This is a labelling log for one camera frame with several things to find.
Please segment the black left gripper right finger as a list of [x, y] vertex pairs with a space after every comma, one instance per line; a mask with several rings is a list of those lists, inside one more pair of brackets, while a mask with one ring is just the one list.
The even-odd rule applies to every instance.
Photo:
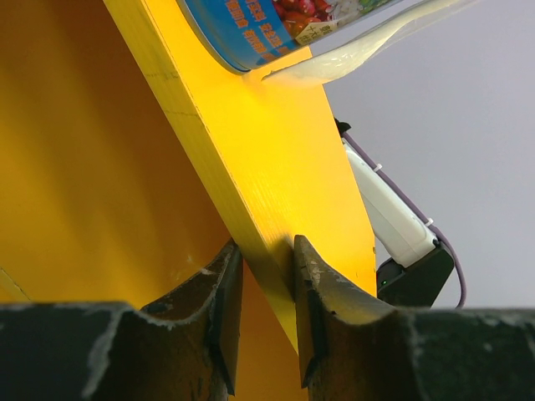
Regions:
[[394, 307], [293, 246], [300, 381], [312, 400], [531, 400], [531, 309]]

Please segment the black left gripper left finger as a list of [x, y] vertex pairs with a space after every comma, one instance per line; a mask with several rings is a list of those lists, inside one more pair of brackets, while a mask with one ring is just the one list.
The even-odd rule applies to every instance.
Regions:
[[226, 400], [236, 391], [243, 261], [228, 242], [188, 280], [124, 302], [1, 306], [4, 400]]

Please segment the yellow cabinet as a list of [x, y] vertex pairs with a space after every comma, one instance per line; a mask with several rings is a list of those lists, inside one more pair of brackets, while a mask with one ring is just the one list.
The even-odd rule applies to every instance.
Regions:
[[308, 399], [293, 240], [371, 293], [375, 240], [324, 91], [261, 78], [223, 69], [173, 1], [2, 2], [1, 306], [141, 309], [234, 242], [228, 399]]

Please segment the tall porridge can with spoon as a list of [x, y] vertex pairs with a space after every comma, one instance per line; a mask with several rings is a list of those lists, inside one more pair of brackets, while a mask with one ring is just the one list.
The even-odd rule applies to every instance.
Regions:
[[[179, 1], [186, 21], [225, 69], [246, 74], [380, 15], [392, 1]], [[269, 84], [309, 87], [352, 73], [394, 43], [472, 5], [419, 1], [332, 50], [264, 77]]]

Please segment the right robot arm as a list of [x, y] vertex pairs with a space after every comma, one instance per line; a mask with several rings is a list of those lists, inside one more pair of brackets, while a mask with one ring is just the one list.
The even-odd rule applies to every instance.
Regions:
[[399, 307], [431, 307], [454, 272], [457, 307], [466, 302], [466, 279], [446, 236], [360, 148], [350, 125], [335, 121], [375, 237], [390, 258], [376, 270], [378, 298]]

